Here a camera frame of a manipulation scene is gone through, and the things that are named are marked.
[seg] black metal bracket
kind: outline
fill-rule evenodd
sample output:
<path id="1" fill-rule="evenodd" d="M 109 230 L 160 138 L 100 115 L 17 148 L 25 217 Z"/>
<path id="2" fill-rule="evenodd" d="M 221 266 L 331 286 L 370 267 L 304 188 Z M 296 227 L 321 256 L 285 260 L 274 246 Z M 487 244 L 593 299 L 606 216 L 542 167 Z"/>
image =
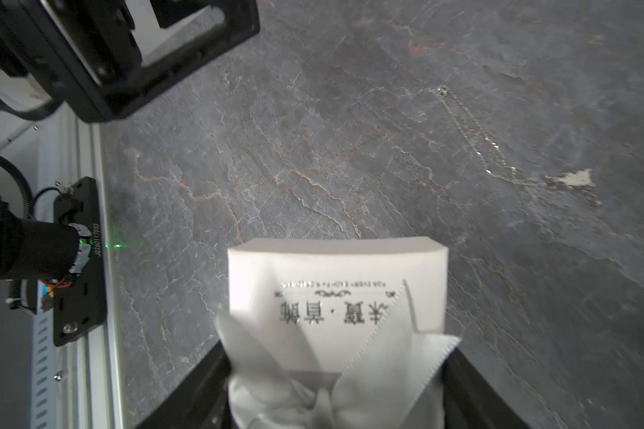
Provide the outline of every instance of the black metal bracket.
<path id="1" fill-rule="evenodd" d="M 69 287 L 54 289 L 53 342 L 60 347 L 101 325 L 107 316 L 105 242 L 95 179 L 82 178 L 72 186 L 71 193 L 55 199 L 53 208 L 54 223 L 85 225 L 92 233 L 90 259 L 79 277 Z"/>
<path id="2" fill-rule="evenodd" d="M 154 0 L 169 25 L 211 6 L 224 22 L 149 66 L 124 0 L 0 0 L 0 38 L 54 99 L 85 122 L 123 119 L 260 30 L 255 0 Z"/>

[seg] gray marble surface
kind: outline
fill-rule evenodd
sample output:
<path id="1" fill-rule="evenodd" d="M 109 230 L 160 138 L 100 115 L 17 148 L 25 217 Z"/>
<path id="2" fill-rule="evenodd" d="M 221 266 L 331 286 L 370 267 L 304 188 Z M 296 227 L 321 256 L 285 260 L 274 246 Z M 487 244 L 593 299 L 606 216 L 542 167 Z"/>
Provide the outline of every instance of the gray marble surface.
<path id="1" fill-rule="evenodd" d="M 228 247 L 430 236 L 448 331 L 532 427 L 644 428 L 644 1 L 259 7 L 259 36 L 103 128 L 130 420 L 216 343 Z"/>

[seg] screw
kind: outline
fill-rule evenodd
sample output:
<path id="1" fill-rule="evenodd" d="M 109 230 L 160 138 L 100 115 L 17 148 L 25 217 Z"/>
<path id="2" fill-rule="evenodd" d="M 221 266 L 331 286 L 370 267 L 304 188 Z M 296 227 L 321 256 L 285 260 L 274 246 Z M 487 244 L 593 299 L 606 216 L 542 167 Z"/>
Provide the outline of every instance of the screw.
<path id="1" fill-rule="evenodd" d="M 64 0 L 55 0 L 53 1 L 53 6 L 60 12 L 67 11 L 67 3 Z"/>
<path id="2" fill-rule="evenodd" d="M 65 334 L 73 334 L 78 330 L 79 330 L 79 326 L 77 325 L 76 322 L 69 322 L 62 328 L 62 332 L 64 332 Z"/>

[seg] necklace chain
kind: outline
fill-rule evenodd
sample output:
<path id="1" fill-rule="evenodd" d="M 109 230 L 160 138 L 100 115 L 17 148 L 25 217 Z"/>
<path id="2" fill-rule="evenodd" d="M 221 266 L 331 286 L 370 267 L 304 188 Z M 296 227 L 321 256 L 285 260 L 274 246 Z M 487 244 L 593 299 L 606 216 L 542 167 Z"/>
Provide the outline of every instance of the necklace chain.
<path id="1" fill-rule="evenodd" d="M 484 168 L 484 171 L 487 174 L 489 174 L 489 176 L 499 178 L 503 181 L 514 183 L 514 184 L 522 184 L 524 186 L 537 186 L 537 187 L 545 187 L 548 189 L 558 189 L 559 187 L 565 186 L 565 187 L 568 187 L 569 189 L 574 189 L 584 193 L 587 199 L 595 207 L 599 207 L 602 204 L 599 198 L 593 193 L 593 187 L 594 187 L 593 184 L 573 186 L 573 185 L 568 185 L 566 184 L 566 182 L 561 180 L 562 177 L 545 176 L 544 180 L 541 181 L 536 178 L 518 176 L 518 173 L 519 173 L 518 169 L 508 165 L 508 163 L 506 162 L 506 158 L 503 156 L 503 152 L 501 151 L 501 148 L 498 146 L 498 143 L 494 142 L 492 138 L 489 136 L 489 133 L 484 131 L 482 124 L 480 124 L 477 118 L 474 115 L 472 115 L 472 112 L 470 112 L 470 109 L 466 105 L 464 105 L 464 103 L 460 100 L 460 98 L 458 98 L 458 96 L 455 95 L 455 93 L 453 93 L 453 91 L 450 90 L 450 88 L 448 88 L 446 85 L 441 85 L 440 87 L 437 88 L 437 95 L 441 104 L 444 105 L 444 108 L 446 109 L 448 116 L 450 116 L 455 126 L 458 127 L 458 131 L 463 136 L 463 139 L 467 142 L 468 146 L 470 146 L 470 149 L 472 149 L 472 151 L 476 154 L 477 160 Z M 477 148 L 477 145 L 475 144 L 475 142 L 472 141 L 469 133 L 466 133 L 463 124 L 461 124 L 460 121 L 457 119 L 457 116 L 453 112 L 453 109 L 451 108 L 451 106 L 448 105 L 449 98 L 453 99 L 456 102 L 456 104 L 465 112 L 465 114 L 472 121 L 472 123 L 475 124 L 477 129 L 471 130 L 471 131 L 474 134 L 479 135 L 481 139 L 483 139 L 484 142 L 494 151 L 494 153 L 498 158 L 498 161 L 501 164 L 501 167 L 503 168 L 503 171 L 505 172 L 504 174 L 499 174 L 491 170 L 491 167 L 489 167 L 486 158 L 484 157 L 480 149 Z"/>

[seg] white card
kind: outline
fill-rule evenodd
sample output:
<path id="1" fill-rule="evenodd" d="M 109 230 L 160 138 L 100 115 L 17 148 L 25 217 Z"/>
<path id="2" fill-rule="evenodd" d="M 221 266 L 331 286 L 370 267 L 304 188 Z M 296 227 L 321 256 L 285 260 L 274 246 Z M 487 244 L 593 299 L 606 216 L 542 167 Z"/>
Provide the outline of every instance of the white card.
<path id="1" fill-rule="evenodd" d="M 229 306 L 287 371 L 342 372 L 404 282 L 418 331 L 444 332 L 448 248 L 428 237 L 255 239 L 229 249 Z"/>

